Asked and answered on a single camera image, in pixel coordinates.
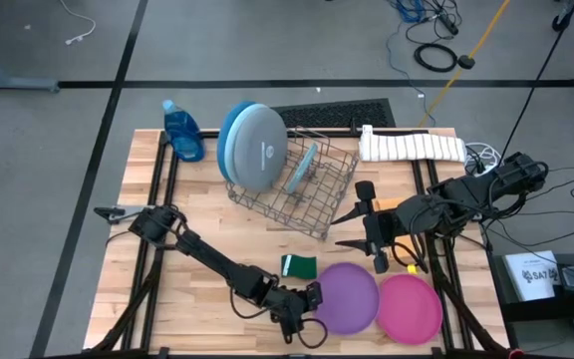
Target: gray floor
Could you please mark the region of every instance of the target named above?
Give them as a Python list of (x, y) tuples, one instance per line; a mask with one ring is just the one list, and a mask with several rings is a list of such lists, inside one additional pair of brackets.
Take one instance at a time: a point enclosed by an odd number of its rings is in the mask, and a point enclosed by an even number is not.
[[(138, 0), (68, 1), (98, 22), (81, 43), (64, 41), (88, 24), (57, 0), (0, 1), (0, 65), (15, 76), (112, 80)], [(464, 23), (449, 45), (467, 53), (499, 0), (458, 1)], [(514, 1), (465, 79), (534, 79), (555, 38), (549, 0)], [(398, 15), (380, 0), (150, 0), (128, 72), (129, 80), (399, 79), (387, 66), (385, 40)], [(431, 31), (418, 29), (417, 37)], [(404, 34), (392, 40), (394, 63), (416, 79), (446, 79), (412, 59)], [(544, 74), (574, 78), (574, 19)], [(439, 89), (423, 89), (433, 99)], [(527, 89), (453, 89), (435, 112), (437, 125), (467, 141), (501, 148)], [(0, 91), (0, 358), (28, 355), (79, 195), (110, 90)], [(399, 127), (415, 126), (422, 102), (409, 88), (124, 90), (103, 155), (92, 206), (116, 202), (134, 129), (160, 128), (160, 101), (174, 99), (203, 128), (218, 127), (241, 100), (287, 106), (388, 98)], [(511, 146), (555, 167), (574, 166), (574, 88), (538, 89)], [(574, 178), (555, 173), (551, 183)], [(574, 208), (570, 188), (530, 202), (524, 211)], [(516, 217), (509, 230), (536, 241), (574, 228), (574, 217)], [(81, 349), (104, 255), (108, 227), (89, 210), (48, 354)], [(496, 254), (520, 248), (493, 239)], [(574, 252), (574, 237), (541, 249)], [(566, 323), (517, 328), (524, 349), (574, 356)]]

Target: blue plate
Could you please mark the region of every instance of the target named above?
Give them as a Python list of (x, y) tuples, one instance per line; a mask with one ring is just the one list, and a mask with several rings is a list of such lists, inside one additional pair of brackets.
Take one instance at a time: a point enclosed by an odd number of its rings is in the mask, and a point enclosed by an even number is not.
[(232, 181), (227, 173), (227, 168), (225, 166), (225, 146), (227, 143), (227, 136), (229, 135), (229, 130), (231, 126), (234, 124), (236, 117), (240, 115), (243, 110), (254, 105), (254, 102), (251, 101), (243, 101), (240, 104), (236, 105), (232, 111), (227, 114), (225, 121), (223, 121), (223, 126), (220, 129), (220, 133), (218, 134), (218, 142), (216, 144), (216, 159), (218, 161), (218, 168), (220, 172), (223, 174), (226, 180)]
[(298, 169), (296, 169), (296, 174), (294, 174), (294, 176), (289, 181), (289, 184), (287, 184), (287, 193), (291, 194), (296, 190), (298, 183), (300, 183), (300, 181), (302, 180), (303, 176), (305, 175), (305, 172), (307, 171), (307, 168), (311, 164), (311, 161), (314, 160), (314, 156), (316, 156), (317, 152), (318, 152), (318, 145), (313, 144), (309, 148), (309, 151), (307, 151), (307, 154), (305, 154), (303, 161), (301, 161), (300, 165), (298, 165)]

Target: yellow object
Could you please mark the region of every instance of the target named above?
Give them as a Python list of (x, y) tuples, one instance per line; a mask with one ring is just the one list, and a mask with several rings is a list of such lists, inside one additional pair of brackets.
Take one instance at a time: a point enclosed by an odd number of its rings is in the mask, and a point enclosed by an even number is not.
[[(475, 46), (473, 51), (471, 51), (470, 54), (468, 54), (469, 58), (472, 59), (475, 56), (475, 54), (477, 54), (477, 51), (479, 51), (479, 49), (482, 47), (482, 45), (484, 45), (486, 38), (490, 34), (491, 30), (493, 30), (495, 23), (497, 23), (497, 20), (502, 15), (504, 10), (506, 9), (506, 6), (508, 6), (509, 2), (510, 2), (510, 0), (504, 0), (502, 5), (499, 7), (497, 12), (495, 13), (495, 16), (493, 16), (493, 20), (491, 20), (490, 24), (488, 24), (488, 27), (486, 28), (486, 32), (484, 32), (484, 35), (482, 35), (482, 38), (479, 39), (479, 41), (477, 42), (477, 45)], [(459, 79), (459, 76), (461, 74), (462, 74), (462, 68), (457, 69), (457, 72), (455, 72), (455, 75), (453, 75), (452, 79), (450, 79), (450, 81), (446, 83), (446, 85), (439, 92), (439, 95), (437, 95), (437, 98), (430, 104), (429, 110), (425, 113), (425, 116), (423, 117), (423, 120), (420, 121), (420, 124), (418, 125), (418, 127), (424, 127), (425, 126), (425, 124), (427, 123), (427, 120), (429, 119), (429, 115), (433, 112), (433, 110), (435, 109), (437, 104), (439, 104), (439, 102), (442, 101), (442, 98), (448, 92), (448, 90), (450, 89), (450, 86), (453, 85), (453, 83), (457, 79)]]

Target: gray plate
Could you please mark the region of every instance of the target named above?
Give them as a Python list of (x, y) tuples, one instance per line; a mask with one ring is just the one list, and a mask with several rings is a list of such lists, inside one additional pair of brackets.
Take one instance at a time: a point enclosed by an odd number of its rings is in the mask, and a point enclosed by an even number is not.
[(268, 191), (280, 177), (287, 156), (287, 129), (278, 113), (262, 108), (240, 125), (234, 145), (238, 184)]

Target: black floor mat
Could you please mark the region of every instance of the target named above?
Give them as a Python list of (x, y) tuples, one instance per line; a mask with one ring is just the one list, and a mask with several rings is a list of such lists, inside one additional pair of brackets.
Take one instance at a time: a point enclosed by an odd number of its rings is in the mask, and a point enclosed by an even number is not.
[(387, 99), (283, 106), (273, 109), (282, 116), (288, 128), (348, 128), (352, 120), (356, 128), (362, 125), (383, 128), (396, 126)]

